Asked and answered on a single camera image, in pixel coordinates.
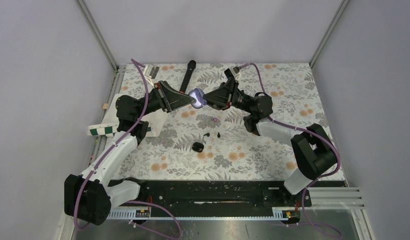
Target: green and white striped cloth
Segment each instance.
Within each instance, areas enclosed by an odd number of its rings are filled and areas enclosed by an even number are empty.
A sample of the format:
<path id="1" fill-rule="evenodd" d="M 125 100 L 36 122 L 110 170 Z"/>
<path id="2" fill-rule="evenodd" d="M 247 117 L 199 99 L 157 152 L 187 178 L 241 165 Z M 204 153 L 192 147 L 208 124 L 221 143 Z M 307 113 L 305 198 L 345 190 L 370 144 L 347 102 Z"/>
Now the green and white striped cloth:
<path id="1" fill-rule="evenodd" d="M 88 126 L 90 136 L 107 136 L 113 137 L 117 132 L 118 124 L 97 124 Z"/>

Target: orange flower print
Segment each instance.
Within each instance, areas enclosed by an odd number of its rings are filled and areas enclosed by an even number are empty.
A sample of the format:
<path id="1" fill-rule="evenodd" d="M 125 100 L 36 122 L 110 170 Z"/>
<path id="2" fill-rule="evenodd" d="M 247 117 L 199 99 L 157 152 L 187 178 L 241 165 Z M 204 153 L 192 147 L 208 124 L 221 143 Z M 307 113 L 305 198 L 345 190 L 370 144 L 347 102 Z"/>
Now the orange flower print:
<path id="1" fill-rule="evenodd" d="M 289 161 L 289 162 L 286 163 L 286 167 L 289 170 L 293 170 L 293 169 L 295 169 L 296 166 L 292 161 Z"/>
<path id="2" fill-rule="evenodd" d="M 299 113 L 302 117 L 306 117 L 308 115 L 308 113 L 305 110 L 301 110 Z"/>
<path id="3" fill-rule="evenodd" d="M 189 113 L 186 112 L 186 111 L 184 111 L 184 112 L 181 114 L 181 117 L 184 118 L 184 119 L 186 119 L 186 118 L 189 117 Z"/>
<path id="4" fill-rule="evenodd" d="M 198 158 L 198 159 L 205 159 L 205 157 L 206 157 L 206 153 L 204 153 L 204 152 L 199 152 L 199 153 L 197 154 L 197 158 Z"/>
<path id="5" fill-rule="evenodd" d="M 236 161 L 237 160 L 237 153 L 231 152 L 230 154 L 228 154 L 228 159 L 231 160 L 231 161 Z"/>
<path id="6" fill-rule="evenodd" d="M 160 168 L 160 166 L 157 163 L 152 164 L 152 166 L 150 167 L 150 169 L 154 172 L 159 171 L 159 168 Z"/>

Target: black metal plate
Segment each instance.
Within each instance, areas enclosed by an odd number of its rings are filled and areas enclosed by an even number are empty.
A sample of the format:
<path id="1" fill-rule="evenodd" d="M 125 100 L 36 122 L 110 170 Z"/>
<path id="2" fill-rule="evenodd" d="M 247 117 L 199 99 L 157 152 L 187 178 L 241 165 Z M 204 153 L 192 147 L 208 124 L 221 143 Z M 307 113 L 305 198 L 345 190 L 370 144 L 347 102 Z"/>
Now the black metal plate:
<path id="1" fill-rule="evenodd" d="M 118 180 L 111 181 L 109 186 L 118 183 Z M 282 202 L 264 200 L 264 195 L 269 193 L 274 195 L 274 191 L 277 191 L 268 188 L 277 188 L 283 183 L 283 181 L 145 180 L 148 187 L 147 194 L 153 198 L 153 203 L 165 207 L 176 217 L 272 217 L 271 207 L 293 207 L 286 206 Z M 319 181 L 315 186 L 344 187 L 345 183 Z M 195 204 L 194 202 L 218 203 Z M 305 200 L 305 206 L 311 206 L 311 199 Z M 151 211 L 151 217 L 167 216 L 164 211 L 155 207 Z"/>

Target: small black object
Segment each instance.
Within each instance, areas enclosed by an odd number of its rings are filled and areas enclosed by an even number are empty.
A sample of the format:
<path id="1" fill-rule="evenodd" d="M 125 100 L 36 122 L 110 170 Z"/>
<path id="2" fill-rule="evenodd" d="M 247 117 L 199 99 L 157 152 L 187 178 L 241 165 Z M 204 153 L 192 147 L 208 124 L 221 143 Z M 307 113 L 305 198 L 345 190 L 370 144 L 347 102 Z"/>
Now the small black object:
<path id="1" fill-rule="evenodd" d="M 180 92 L 185 93 L 187 89 L 187 85 L 189 85 L 191 75 L 193 74 L 194 69 L 196 68 L 196 61 L 191 60 L 187 65 L 187 71 L 184 75 L 183 82 L 181 83 Z"/>
<path id="2" fill-rule="evenodd" d="M 200 142 L 195 142 L 192 145 L 193 151 L 196 151 L 198 153 L 201 153 L 204 148 L 205 148 L 205 146 L 203 144 L 201 144 Z"/>

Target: metal frame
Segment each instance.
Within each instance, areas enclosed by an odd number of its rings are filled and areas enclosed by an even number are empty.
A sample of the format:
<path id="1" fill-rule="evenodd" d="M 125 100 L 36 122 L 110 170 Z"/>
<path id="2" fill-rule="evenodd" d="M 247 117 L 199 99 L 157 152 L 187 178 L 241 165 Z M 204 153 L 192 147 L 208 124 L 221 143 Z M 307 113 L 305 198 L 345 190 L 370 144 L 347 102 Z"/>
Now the metal frame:
<path id="1" fill-rule="evenodd" d="M 342 14 L 344 13 L 347 5 L 349 4 L 350 0 L 343 0 L 340 4 L 336 14 L 334 15 L 327 31 L 325 32 L 321 42 L 319 43 L 314 55 L 311 58 L 309 63 L 310 67 L 313 68 L 316 61 L 318 60 L 321 51 L 324 49 L 327 41 L 329 40 L 332 32 L 334 31 L 339 19 L 341 18 Z M 79 6 L 81 13 L 85 17 L 93 35 L 95 36 L 99 46 L 103 50 L 107 60 L 111 64 L 112 68 L 115 70 L 114 79 L 109 87 L 109 91 L 106 97 L 106 102 L 108 104 L 111 103 L 112 98 L 115 94 L 119 93 L 119 89 L 121 88 L 123 76 L 125 73 L 126 65 L 118 66 L 115 58 L 113 57 L 109 47 L 107 46 L 100 30 L 98 29 L 90 11 L 84 0 L 76 0 L 77 5 Z M 105 110 L 102 111 L 100 119 L 103 119 L 105 114 Z M 87 161 L 87 165 L 91 161 L 91 159 L 96 159 L 97 156 L 103 151 L 106 145 L 106 137 L 96 137 L 93 141 L 90 155 Z M 361 198 L 361 194 L 357 187 L 311 187 L 308 189 L 313 206 L 308 207 L 307 209 L 310 210 L 339 210 L 339 209 L 348 209 L 354 219 L 355 226 L 359 235 L 359 238 L 362 240 L 373 240 L 374 233 L 373 230 L 368 222 L 367 212 L 365 210 L 364 202 Z M 130 207 L 130 206 L 121 206 L 109 214 L 109 219 L 127 219 L 127 216 L 132 216 L 131 212 L 139 207 Z M 274 207 L 274 216 L 279 211 L 283 210 L 292 210 L 291 207 Z M 58 240 L 70 240 L 74 231 L 73 225 L 73 218 L 67 215 L 63 215 L 60 221 L 60 225 L 58 228 L 56 239 Z M 170 220 L 170 217 L 161 217 L 162 220 Z M 194 218 L 194 217 L 182 217 L 182 220 L 210 220 L 212 218 Z M 216 218 L 217 220 L 243 220 L 244 218 L 238 217 L 220 217 Z M 248 220 L 268 220 L 268 218 L 248 218 Z"/>
<path id="2" fill-rule="evenodd" d="M 116 62 L 115 58 L 113 57 L 108 45 L 105 42 L 105 39 L 103 38 L 102 34 L 99 31 L 99 28 L 96 25 L 96 22 L 93 19 L 93 16 L 91 15 L 86 3 L 84 0 L 75 0 L 77 3 L 78 7 L 80 8 L 81 14 L 84 16 L 88 26 L 90 27 L 91 32 L 94 35 L 94 38 L 96 38 L 97 43 L 99 44 L 100 48 L 102 49 L 103 53 L 106 56 L 106 59 L 108 60 L 109 64 L 111 64 L 112 68 L 114 71 L 117 70 L 118 68 L 118 63 Z"/>
<path id="3" fill-rule="evenodd" d="M 337 26 L 337 23 L 339 22 L 340 18 L 342 17 L 343 13 L 346 10 L 346 7 L 348 6 L 350 0 L 343 0 L 342 3 L 340 4 L 339 8 L 337 9 L 336 14 L 334 14 L 333 19 L 331 20 L 330 25 L 327 28 L 327 31 L 325 32 L 323 38 L 321 39 L 320 44 L 317 47 L 317 50 L 315 51 L 314 55 L 311 58 L 311 61 L 309 62 L 309 66 L 311 66 L 311 69 L 314 68 L 315 63 L 318 60 L 318 57 L 321 54 L 321 51 L 324 49 L 328 39 L 330 39 L 331 34 L 333 33 L 334 29 Z"/>

